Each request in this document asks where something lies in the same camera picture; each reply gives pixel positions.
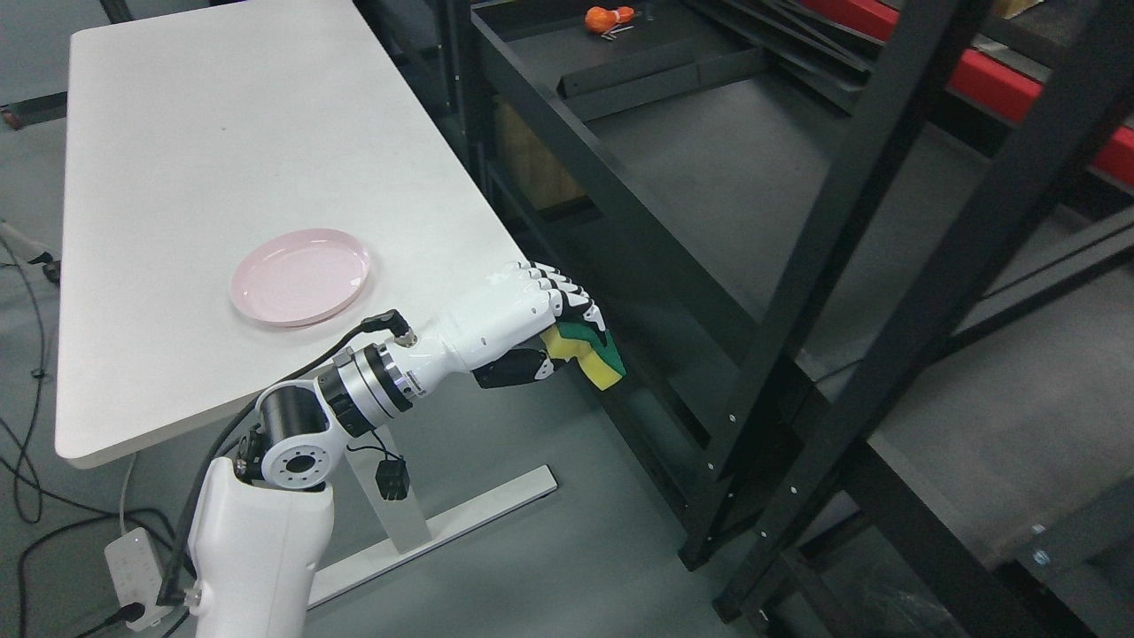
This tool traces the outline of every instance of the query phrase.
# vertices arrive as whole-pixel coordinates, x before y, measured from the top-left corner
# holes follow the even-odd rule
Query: cardboard box
[[[586,194],[508,102],[499,100],[496,121],[500,156],[533,206],[539,210]]]

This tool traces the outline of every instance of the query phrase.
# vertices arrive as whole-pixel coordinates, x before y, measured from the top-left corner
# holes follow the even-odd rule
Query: orange object
[[[594,33],[606,33],[613,28],[615,25],[631,22],[633,17],[634,9],[629,7],[619,7],[617,9],[591,7],[586,11],[586,18],[583,19],[583,24]]]

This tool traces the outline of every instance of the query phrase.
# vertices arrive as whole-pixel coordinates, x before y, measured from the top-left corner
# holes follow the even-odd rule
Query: green sponge
[[[599,390],[607,390],[626,376],[626,367],[609,331],[603,344],[591,326],[561,322],[544,331],[540,339],[552,359],[578,359],[583,374]]]

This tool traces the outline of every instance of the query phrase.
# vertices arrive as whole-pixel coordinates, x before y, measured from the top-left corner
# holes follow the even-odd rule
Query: electrical cable
[[[138,460],[138,453],[130,456],[130,466],[126,468],[126,477],[122,478],[122,492],[118,495],[118,529],[126,536],[126,488],[130,485],[130,475],[134,474],[134,463]]]
[[[218,453],[217,456],[218,456],[218,457],[225,457],[225,456],[227,456],[227,454],[228,454],[229,452],[231,452],[234,448],[236,448],[236,446],[237,446],[237,445],[239,445],[239,444],[240,444],[240,440],[238,440],[238,439],[235,439],[235,440],[232,440],[232,441],[228,442],[228,444],[227,444],[227,445],[225,445],[225,448],[221,448],[221,449],[220,449],[220,452],[219,452],[219,453]]]
[[[386,448],[386,442],[382,441],[382,437],[378,436],[378,433],[375,431],[370,431],[370,434],[371,434],[371,436],[374,437],[374,441],[378,442],[376,446],[375,445],[359,445],[358,448],[350,448],[349,445],[347,445],[347,452],[359,452],[362,450],[376,450],[376,451],[381,452],[382,454],[386,454],[387,459],[393,459],[395,461],[404,461],[405,460],[401,456],[395,454],[393,452],[390,452]]]
[[[386,329],[387,324],[382,322],[375,322],[376,316],[369,316],[366,318],[363,318],[363,321],[357,326],[347,331],[347,333],[342,335],[342,339],[340,339],[338,342],[336,342],[335,346],[332,346],[325,352],[319,356],[319,358],[313,359],[310,364],[307,364],[303,368],[299,368],[298,371],[291,373],[287,377],[284,377],[281,382],[298,380],[299,377],[306,375],[307,373],[311,373],[312,371],[318,368],[323,361],[327,361],[328,359],[335,357],[336,354],[342,350],[350,342],[350,340],[355,339],[356,337],[363,333],[371,333]],[[185,500],[185,505],[181,508],[181,514],[177,519],[177,534],[174,536],[174,546],[178,547],[179,551],[174,552],[166,564],[166,571],[162,575],[161,592],[158,594],[158,604],[160,605],[177,605],[185,602],[185,594],[183,592],[177,590],[177,585],[178,585],[179,573],[181,571],[181,564],[184,562],[185,546],[186,543],[188,542],[189,529],[193,527],[193,514],[196,511],[197,499],[201,496],[201,488],[204,486],[205,475],[209,473],[209,466],[212,463],[212,460],[219,456],[221,448],[225,445],[225,442],[228,441],[228,437],[230,437],[234,432],[236,432],[236,428],[240,425],[242,422],[244,422],[245,417],[247,417],[252,412],[252,409],[255,407],[255,405],[256,400],[253,399],[243,409],[240,409],[240,411],[237,412],[235,417],[232,417],[232,419],[228,423],[228,425],[225,426],[225,429],[221,431],[220,435],[217,437],[213,444],[209,448],[209,453],[205,456],[204,462],[197,469],[197,476],[193,482],[193,488],[189,491],[189,495]]]
[[[46,331],[43,327],[43,312],[40,309],[40,301],[35,297],[35,291],[32,289],[32,282],[27,278],[27,273],[24,272],[24,266],[19,264],[19,258],[16,256],[16,252],[11,249],[8,245],[7,239],[0,236],[0,245],[3,245],[5,250],[11,256],[14,265],[16,266],[16,272],[19,273],[19,278],[24,281],[24,287],[27,289],[27,296],[32,299],[32,308],[35,311],[35,324],[40,331],[40,365],[34,373],[35,377],[35,403],[32,408],[32,419],[27,426],[27,434],[24,435],[23,442],[17,442],[19,448],[19,458],[16,460],[16,474],[19,474],[20,468],[24,467],[25,461],[31,465],[31,460],[27,459],[27,448],[32,442],[32,435],[35,433],[35,426],[39,422],[40,416],[40,405],[43,400],[43,380],[46,376],[46,358],[48,358],[48,337]],[[32,470],[32,488],[35,490],[35,516],[29,517],[24,511],[24,503],[20,500],[19,480],[12,478],[11,494],[12,501],[16,504],[16,513],[19,514],[19,519],[27,525],[35,525],[40,522],[43,518],[43,494],[40,491],[40,479],[39,474]]]
[[[142,603],[130,603],[128,605],[122,605],[117,612],[107,616],[107,620],[100,622],[99,624],[87,629],[83,633],[79,633],[75,638],[86,638],[87,636],[94,636],[95,633],[107,629],[119,622],[134,622],[135,620],[145,615],[145,605]]]
[[[90,511],[90,512],[98,513],[99,517],[96,519],[87,519],[86,520],[86,522],[90,522],[90,524],[93,524],[95,521],[102,521],[102,520],[105,520],[108,518],[113,518],[116,516],[113,512],[107,512],[107,511],[101,510],[99,508],[93,508],[93,507],[90,507],[90,505],[85,505],[85,504],[79,503],[77,501],[73,501],[70,499],[67,499],[65,496],[60,496],[60,495],[54,494],[54,493],[52,493],[52,492],[50,492],[48,490],[44,490],[43,485],[40,482],[39,471],[35,469],[35,466],[32,462],[32,459],[31,459],[31,457],[27,453],[28,446],[29,446],[31,441],[32,441],[32,436],[35,433],[35,428],[36,428],[36,426],[39,424],[39,416],[40,416],[40,410],[41,410],[42,401],[43,401],[43,382],[44,382],[44,377],[46,376],[46,357],[48,357],[46,331],[44,329],[44,323],[43,323],[43,312],[40,308],[39,299],[35,296],[35,291],[32,289],[32,283],[31,283],[31,281],[27,278],[27,273],[24,272],[24,267],[20,265],[19,260],[16,257],[15,250],[11,249],[11,246],[8,244],[7,240],[3,239],[3,237],[0,237],[0,245],[3,246],[5,250],[12,258],[12,263],[3,263],[2,265],[5,267],[8,267],[8,266],[16,267],[16,271],[19,273],[19,277],[20,277],[20,279],[24,282],[25,289],[27,289],[28,298],[32,301],[32,308],[35,312],[36,327],[37,327],[39,333],[40,333],[39,367],[33,373],[33,376],[35,377],[35,381],[36,381],[35,401],[34,401],[34,405],[33,405],[33,408],[32,408],[32,418],[29,419],[29,423],[28,423],[27,433],[24,435],[23,441],[20,441],[19,436],[16,435],[16,433],[15,433],[15,431],[12,431],[11,426],[6,420],[3,420],[2,417],[0,417],[0,426],[3,427],[3,431],[7,433],[8,437],[12,440],[12,443],[15,443],[16,446],[17,446],[17,449],[19,450],[19,457],[17,458],[15,466],[12,466],[11,463],[9,463],[7,459],[0,458],[0,465],[2,465],[3,468],[6,470],[8,470],[9,473],[11,473],[11,475],[12,475],[12,501],[14,501],[15,507],[16,507],[16,512],[19,516],[20,520],[24,521],[25,524],[28,524],[28,525],[39,524],[43,519],[43,500],[46,496],[49,499],[53,499],[53,500],[56,500],[56,501],[58,501],[60,503],[64,503],[66,505],[70,505],[73,508],[77,508],[79,510],[86,510],[86,511]],[[138,527],[145,529],[150,534],[150,536],[152,536],[155,541],[158,541],[159,544],[161,544],[163,547],[166,547],[167,550],[169,550],[172,555],[176,555],[178,552],[177,552],[177,550],[175,550],[175,546],[170,542],[167,542],[161,535],[156,534],[152,528],[150,528],[147,525],[145,525],[144,522],[142,522],[141,520],[136,519],[133,516],[133,514],[149,513],[149,514],[152,514],[152,516],[156,517],[161,521],[161,525],[166,528],[166,533],[169,534],[170,537],[172,537],[172,536],[175,536],[174,528],[170,525],[169,518],[164,514],[164,512],[162,512],[160,510],[156,510],[154,508],[142,508],[142,509],[137,509],[137,510],[132,510],[129,512],[129,516],[128,516],[128,513],[126,511],[126,491],[127,491],[127,486],[129,485],[129,478],[130,478],[130,475],[134,471],[134,465],[135,465],[136,461],[137,461],[137,454],[134,454],[134,457],[130,459],[130,466],[127,469],[126,477],[125,477],[125,479],[122,482],[122,491],[121,491],[121,494],[120,494],[120,497],[119,497],[119,508],[118,508],[118,513],[117,513],[118,521],[119,521],[119,528],[120,528],[121,533],[125,535],[126,534],[126,521],[129,520],[130,522],[133,522],[133,524],[137,525]],[[27,469],[31,473],[31,478],[27,478],[23,474],[20,474],[20,469],[23,469],[24,466],[27,466]],[[31,487],[32,490],[35,491],[35,516],[34,517],[33,516],[27,516],[27,513],[24,510],[24,503],[20,500],[20,490],[19,490],[19,487],[20,487],[19,484],[20,483],[23,483],[24,485],[26,485],[26,486],[28,486],[28,487]],[[62,534],[64,531],[67,531],[67,530],[70,530],[70,529],[76,529],[78,527],[84,527],[85,525],[86,525],[85,522],[81,521],[79,524],[71,524],[69,526],[65,526],[64,528],[57,529],[56,531],[50,533],[50,534],[41,537],[36,542],[34,542],[32,545],[29,545],[27,548],[24,550],[23,554],[20,554],[20,560],[19,560],[19,564],[18,564],[18,570],[17,571],[18,571],[18,588],[19,588],[19,604],[20,604],[20,610],[19,610],[19,635],[20,635],[22,638],[26,635],[26,628],[27,628],[27,590],[26,590],[26,585],[25,585],[25,578],[26,577],[25,577],[25,572],[24,572],[24,567],[25,567],[25,563],[26,563],[26,558],[31,554],[32,551],[34,551],[36,547],[41,546],[46,541],[49,541],[51,538],[54,538],[56,536]],[[195,578],[196,573],[195,573],[195,570],[192,569],[192,565],[185,565],[185,567],[186,567],[186,570],[189,572],[189,575]],[[121,615],[124,613],[133,614],[130,605],[127,605],[127,606],[120,609],[116,614],[113,614],[112,616],[108,618],[107,621],[103,621],[103,623],[100,627],[93,628],[92,630],[88,630],[88,631],[82,633],[81,636],[91,636],[91,635],[93,635],[93,633],[95,633],[98,631],[101,631],[102,629],[105,629],[107,627],[110,627],[111,624],[113,624],[115,622],[118,622],[119,620],[126,619],[126,616]],[[180,627],[181,623],[185,622],[185,619],[186,619],[187,615],[188,615],[188,611],[186,611],[185,614],[183,614],[181,618],[174,624],[174,627],[170,628],[170,630],[166,633],[166,637],[171,636],[172,632],[176,631],[177,628]]]
[[[3,429],[9,433],[9,436],[14,436],[14,433],[11,433],[11,428],[8,427],[8,424],[3,420],[2,417],[0,417],[0,426],[2,426]],[[16,474],[16,468],[14,468],[11,466],[11,463],[9,463],[8,460],[5,459],[3,457],[0,457],[0,467],[3,467],[12,476],[15,476],[17,480],[22,482],[23,484],[28,485],[28,486],[35,486],[36,485],[36,484],[32,483],[32,479],[25,477],[24,475]],[[115,512],[111,512],[111,511],[108,511],[108,510],[102,510],[102,509],[99,509],[99,508],[94,508],[92,505],[86,505],[84,503],[79,503],[78,501],[73,501],[70,499],[67,499],[66,496],[61,496],[59,494],[56,494],[54,492],[51,492],[50,490],[45,490],[42,486],[39,490],[40,490],[40,493],[43,494],[43,496],[46,496],[48,499],[52,499],[54,501],[64,503],[65,505],[70,505],[71,508],[76,508],[76,509],[79,509],[79,510],[85,510],[85,511],[94,513],[94,514],[111,514],[111,516],[115,514]],[[156,510],[154,508],[143,508],[139,511],[152,512],[158,519],[161,520],[161,525],[166,529],[166,534],[168,534],[169,536],[174,536],[174,526],[170,525],[169,518],[166,516],[164,512],[162,512],[161,510]]]
[[[844,371],[846,371],[848,368],[853,368],[854,366],[857,366],[860,364],[862,364],[862,357],[860,357],[858,359],[855,359],[854,361],[849,361],[847,364],[844,364],[843,366],[839,366],[838,368],[831,371],[830,373],[827,373],[822,377],[819,377],[818,380],[815,380],[814,382],[811,382],[811,383],[812,383],[812,385],[816,385],[818,386],[819,384],[821,384],[821,383],[826,382],[827,380],[829,380],[829,378],[838,375],[839,373],[843,373]]]
[[[126,512],[126,520],[128,520],[132,524],[134,524],[134,525],[136,525],[136,526],[145,529],[150,534],[150,536],[152,536],[159,543],[161,543],[162,546],[171,548],[171,545],[169,543],[167,543],[164,538],[162,538],[160,535],[158,535],[152,528],[150,528],[150,526],[145,525],[143,521],[141,521],[137,518],[135,518],[135,514],[142,514],[142,513],[151,513],[152,514],[152,513],[160,513],[160,512],[158,512],[153,508],[142,508],[142,509],[138,509],[138,510],[130,510],[130,511]],[[117,512],[105,512],[105,513],[100,514],[98,517],[92,517],[90,519],[83,519],[81,521],[76,521],[76,522],[73,522],[73,524],[69,524],[69,525],[65,525],[61,528],[58,528],[58,529],[56,529],[53,531],[50,531],[50,533],[41,536],[40,538],[37,538],[34,543],[32,543],[31,545],[28,545],[24,550],[24,552],[19,555],[19,561],[16,564],[16,577],[17,577],[16,578],[16,587],[17,587],[17,592],[18,592],[18,596],[19,596],[18,638],[26,638],[27,637],[27,615],[28,615],[28,601],[27,601],[27,559],[32,555],[32,552],[34,552],[36,548],[39,548],[40,546],[42,546],[48,541],[51,541],[52,538],[56,538],[57,536],[60,536],[62,534],[66,534],[68,531],[74,530],[74,529],[81,529],[81,528],[90,527],[92,525],[95,525],[95,524],[99,524],[99,522],[102,522],[102,521],[115,520],[116,518],[118,518],[118,513]]]

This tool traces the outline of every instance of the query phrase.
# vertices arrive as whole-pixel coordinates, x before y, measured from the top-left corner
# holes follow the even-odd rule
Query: power strip
[[[134,622],[127,622],[126,627],[142,631],[158,624],[158,621],[172,611],[172,607],[159,607],[156,604],[158,593],[161,590],[161,568],[158,555],[153,552],[153,544],[150,543],[150,535],[144,529],[137,528],[115,539],[103,553],[107,555],[110,578],[115,581],[118,604],[145,605],[145,614]]]

